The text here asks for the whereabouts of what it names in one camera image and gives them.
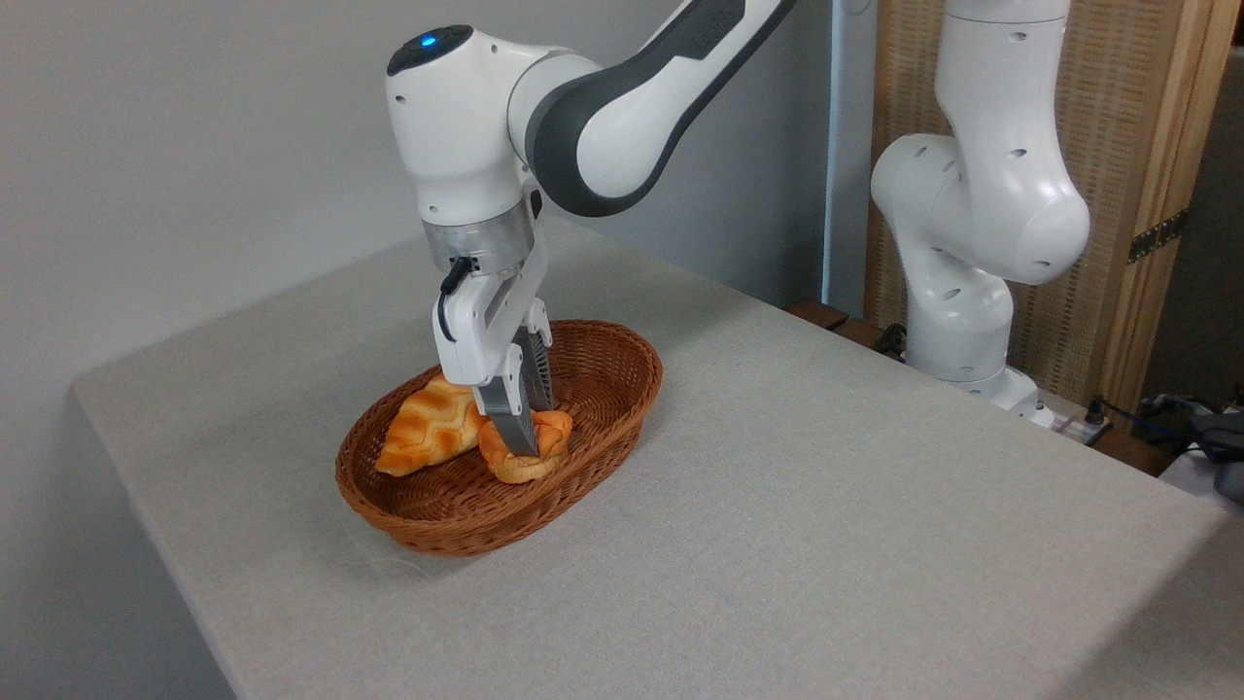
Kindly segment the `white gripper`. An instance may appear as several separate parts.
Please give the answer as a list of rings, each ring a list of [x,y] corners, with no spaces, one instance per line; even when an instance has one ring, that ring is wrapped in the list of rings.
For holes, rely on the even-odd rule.
[[[442,372],[476,387],[476,403],[516,456],[540,455],[534,412],[554,408],[549,362],[552,331],[537,297],[549,270],[546,239],[501,274],[483,274],[471,259],[449,259],[443,298],[432,311]],[[522,331],[522,344],[511,344]]]

